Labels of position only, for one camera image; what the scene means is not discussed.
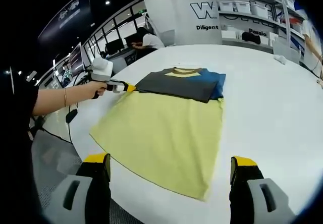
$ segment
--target yellow t-shirt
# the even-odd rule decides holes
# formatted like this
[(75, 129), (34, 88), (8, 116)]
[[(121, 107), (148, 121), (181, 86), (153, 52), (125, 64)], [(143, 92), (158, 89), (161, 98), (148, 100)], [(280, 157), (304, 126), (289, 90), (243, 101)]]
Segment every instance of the yellow t-shirt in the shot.
[(223, 104), (223, 99), (202, 103), (153, 93), (126, 93), (90, 134), (139, 176), (204, 200), (221, 137)]

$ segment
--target white table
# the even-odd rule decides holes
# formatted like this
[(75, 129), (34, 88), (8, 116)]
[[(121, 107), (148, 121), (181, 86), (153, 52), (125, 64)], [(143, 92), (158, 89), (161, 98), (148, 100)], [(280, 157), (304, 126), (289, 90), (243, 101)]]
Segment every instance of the white table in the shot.
[[(323, 173), (323, 90), (299, 65), (282, 65), (273, 55), (225, 45), (163, 48), (114, 78), (136, 84), (151, 71), (169, 67), (207, 68), (226, 73), (223, 131), (209, 198), (201, 202), (163, 189), (112, 159), (112, 198), (144, 223), (230, 223), (230, 161), (238, 155), (258, 163), (289, 196), (298, 214)], [(89, 129), (120, 98), (106, 92), (85, 101), (71, 123), (80, 157), (101, 153)]]

